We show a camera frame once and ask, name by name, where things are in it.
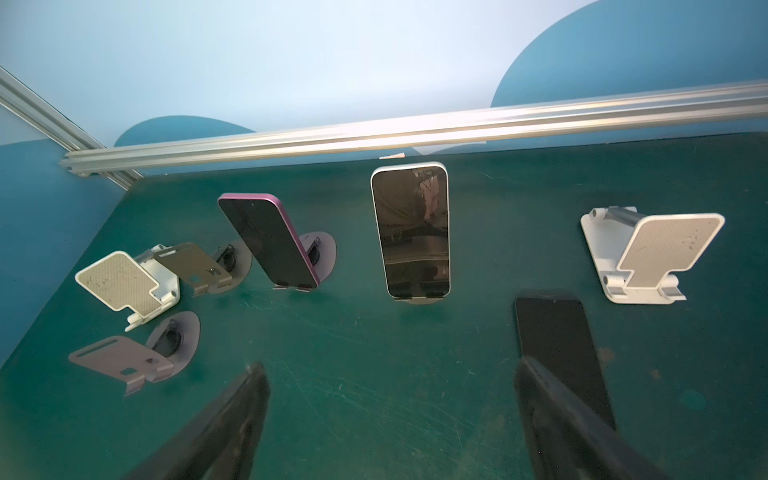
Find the white stand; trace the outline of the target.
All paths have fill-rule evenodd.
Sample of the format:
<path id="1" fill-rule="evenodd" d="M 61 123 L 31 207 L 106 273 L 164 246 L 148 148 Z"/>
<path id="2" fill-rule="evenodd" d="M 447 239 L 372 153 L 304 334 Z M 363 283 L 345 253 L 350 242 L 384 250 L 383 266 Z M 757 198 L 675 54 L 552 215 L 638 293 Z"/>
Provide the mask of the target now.
<path id="1" fill-rule="evenodd" d="M 677 274 L 692 269 L 725 223 L 718 213 L 643 215 L 618 206 L 580 219 L 603 293 L 625 305 L 684 301 Z"/>
<path id="2" fill-rule="evenodd" d="M 157 244 L 137 257 L 115 251 L 75 274 L 75 281 L 112 311 L 131 310 L 125 332 L 140 327 L 181 298 L 179 277 L 154 255 L 166 246 Z"/>

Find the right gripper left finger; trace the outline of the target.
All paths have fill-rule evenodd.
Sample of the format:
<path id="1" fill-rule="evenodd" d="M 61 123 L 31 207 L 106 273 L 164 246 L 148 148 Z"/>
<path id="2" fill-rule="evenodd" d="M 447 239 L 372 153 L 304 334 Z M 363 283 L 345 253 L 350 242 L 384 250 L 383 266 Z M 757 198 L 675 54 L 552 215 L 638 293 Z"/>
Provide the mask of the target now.
<path id="1" fill-rule="evenodd" d="M 248 479 L 270 393 L 263 364 L 247 366 L 217 398 L 125 477 Z"/>

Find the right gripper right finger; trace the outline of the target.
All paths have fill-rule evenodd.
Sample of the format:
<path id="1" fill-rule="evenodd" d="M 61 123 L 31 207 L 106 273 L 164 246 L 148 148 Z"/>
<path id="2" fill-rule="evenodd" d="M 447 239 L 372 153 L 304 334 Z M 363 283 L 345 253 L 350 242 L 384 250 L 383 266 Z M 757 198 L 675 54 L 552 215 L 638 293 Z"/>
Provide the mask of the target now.
<path id="1" fill-rule="evenodd" d="M 668 477 L 537 360 L 520 361 L 514 387 L 537 479 Z"/>

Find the phone silver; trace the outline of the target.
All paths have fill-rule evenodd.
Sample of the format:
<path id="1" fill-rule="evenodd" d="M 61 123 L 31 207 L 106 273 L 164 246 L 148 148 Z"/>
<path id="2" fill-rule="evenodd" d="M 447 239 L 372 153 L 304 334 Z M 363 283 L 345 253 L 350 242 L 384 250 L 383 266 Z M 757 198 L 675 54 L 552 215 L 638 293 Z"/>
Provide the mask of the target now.
<path id="1" fill-rule="evenodd" d="M 451 292 L 450 187 L 436 161 L 379 167 L 370 177 L 387 293 Z"/>

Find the phone white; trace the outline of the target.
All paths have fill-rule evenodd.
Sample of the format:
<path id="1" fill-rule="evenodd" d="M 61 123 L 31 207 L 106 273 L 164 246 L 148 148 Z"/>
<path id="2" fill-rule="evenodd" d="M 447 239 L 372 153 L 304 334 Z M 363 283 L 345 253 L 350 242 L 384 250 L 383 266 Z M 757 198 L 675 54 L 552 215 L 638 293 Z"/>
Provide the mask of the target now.
<path id="1" fill-rule="evenodd" d="M 521 354 L 545 366 L 610 428 L 617 427 L 582 302 L 564 292 L 527 292 L 513 304 Z"/>

